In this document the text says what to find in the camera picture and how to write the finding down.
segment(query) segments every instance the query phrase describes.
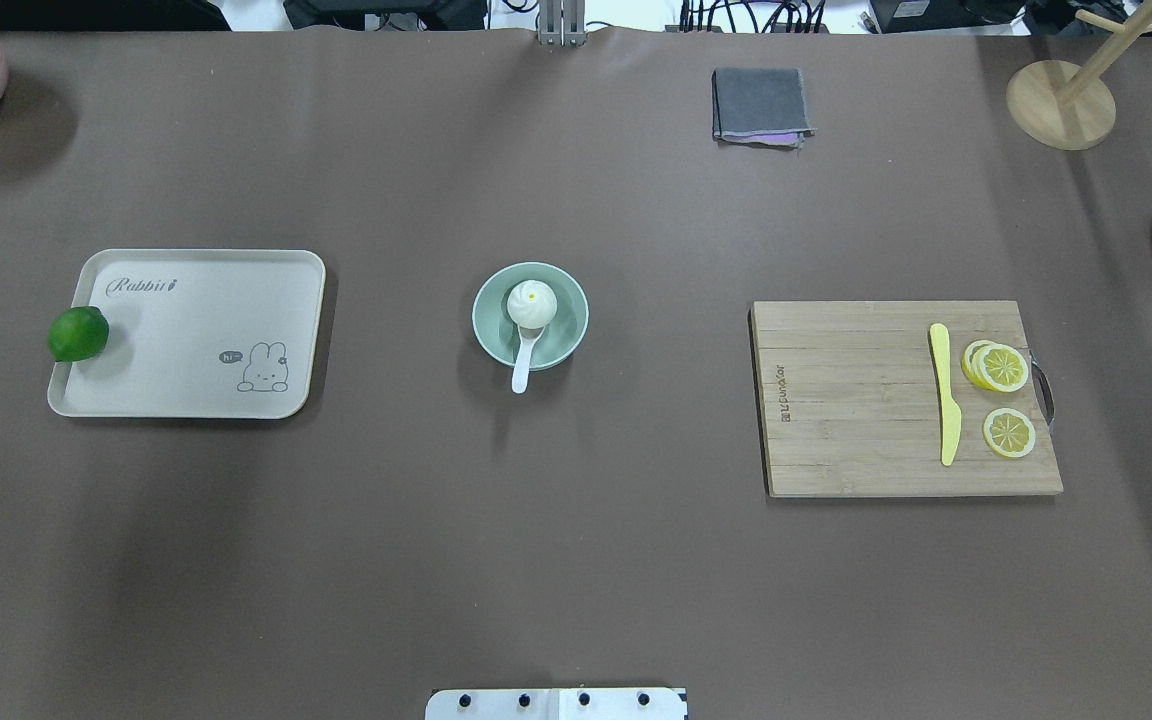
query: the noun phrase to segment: wooden round base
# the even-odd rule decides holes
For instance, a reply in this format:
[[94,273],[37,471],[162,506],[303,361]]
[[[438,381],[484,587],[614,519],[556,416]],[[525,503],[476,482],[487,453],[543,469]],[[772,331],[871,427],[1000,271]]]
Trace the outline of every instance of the wooden round base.
[[1062,106],[1056,90],[1078,71],[1064,60],[1043,60],[1020,68],[1007,83],[1007,109],[1029,137],[1061,150],[1087,150],[1114,129],[1114,94],[1094,79],[1083,94]]

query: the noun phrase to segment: green lime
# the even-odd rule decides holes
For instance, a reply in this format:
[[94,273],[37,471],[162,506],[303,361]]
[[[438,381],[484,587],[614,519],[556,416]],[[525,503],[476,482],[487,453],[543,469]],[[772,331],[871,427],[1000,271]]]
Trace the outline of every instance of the green lime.
[[109,320],[99,306],[70,306],[51,324],[47,347],[56,363],[77,363],[105,350],[109,341]]

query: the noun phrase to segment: light green bowl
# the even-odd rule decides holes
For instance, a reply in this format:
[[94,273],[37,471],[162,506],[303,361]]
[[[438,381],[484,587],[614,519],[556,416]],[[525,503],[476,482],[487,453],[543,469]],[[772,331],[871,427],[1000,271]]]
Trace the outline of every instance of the light green bowl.
[[553,323],[545,325],[545,333],[531,350],[531,369],[553,367],[567,359],[585,336],[589,327],[589,301],[579,283],[556,266],[547,263],[518,263],[498,270],[479,288],[473,300],[470,320],[473,336],[479,339],[483,350],[513,367],[518,355],[518,327],[509,319],[506,300],[513,286],[522,281],[540,281],[554,290],[558,314]]

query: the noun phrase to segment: knife blade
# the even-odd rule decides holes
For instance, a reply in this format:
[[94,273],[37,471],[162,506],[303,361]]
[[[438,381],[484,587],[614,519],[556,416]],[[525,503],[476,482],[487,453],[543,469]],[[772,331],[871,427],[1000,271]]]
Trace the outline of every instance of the knife blade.
[[932,341],[932,364],[935,367],[935,393],[941,397],[941,465],[954,464],[958,438],[963,434],[963,410],[950,393],[950,329],[932,323],[927,331]]

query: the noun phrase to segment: wooden stand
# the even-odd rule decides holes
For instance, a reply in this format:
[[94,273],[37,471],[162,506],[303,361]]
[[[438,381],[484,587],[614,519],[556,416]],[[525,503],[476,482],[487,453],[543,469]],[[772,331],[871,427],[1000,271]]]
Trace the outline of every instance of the wooden stand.
[[1087,150],[1114,128],[1114,94],[1101,82],[1119,55],[1138,37],[1152,32],[1152,0],[1119,24],[1079,10],[1076,18],[1108,29],[1114,36],[1079,68],[1062,60],[1025,65],[1007,83],[1007,109],[1034,141],[1061,150]]

